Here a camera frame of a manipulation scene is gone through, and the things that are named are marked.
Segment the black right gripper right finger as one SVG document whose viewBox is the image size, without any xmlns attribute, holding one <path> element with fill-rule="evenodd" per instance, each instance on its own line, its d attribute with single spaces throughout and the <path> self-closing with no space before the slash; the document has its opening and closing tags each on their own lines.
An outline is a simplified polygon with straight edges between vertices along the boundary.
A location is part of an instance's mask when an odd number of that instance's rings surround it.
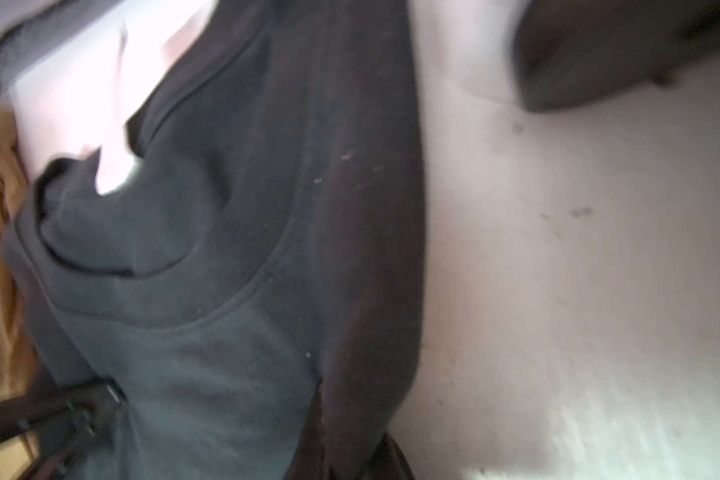
<svg viewBox="0 0 720 480">
<path fill-rule="evenodd" d="M 286 480 L 334 480 L 325 449 L 321 384 L 315 389 L 299 443 L 286 471 Z M 360 480 L 415 480 L 411 467 L 393 437 L 386 433 L 358 476 Z"/>
</svg>

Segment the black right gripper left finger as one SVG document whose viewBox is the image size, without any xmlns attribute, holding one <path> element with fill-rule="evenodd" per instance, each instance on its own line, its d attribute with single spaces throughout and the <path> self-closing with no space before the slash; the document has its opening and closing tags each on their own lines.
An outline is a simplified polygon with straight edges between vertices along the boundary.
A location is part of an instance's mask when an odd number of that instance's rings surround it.
<svg viewBox="0 0 720 480">
<path fill-rule="evenodd" d="M 126 397 L 112 380 L 92 380 L 0 401 L 0 446 L 59 423 L 71 429 L 34 459 L 20 479 L 64 479 L 124 412 Z"/>
</svg>

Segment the black shirt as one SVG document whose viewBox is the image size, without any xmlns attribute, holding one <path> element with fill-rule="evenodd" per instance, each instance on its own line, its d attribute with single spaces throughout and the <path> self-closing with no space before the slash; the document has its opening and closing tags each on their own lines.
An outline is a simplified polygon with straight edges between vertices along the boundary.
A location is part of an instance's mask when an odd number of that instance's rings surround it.
<svg viewBox="0 0 720 480">
<path fill-rule="evenodd" d="M 38 387 L 124 412 L 71 479 L 285 479 L 321 384 L 358 479 L 409 392 L 425 180 L 403 1 L 221 1 L 130 119 L 139 168 L 51 162 L 6 228 Z"/>
</svg>

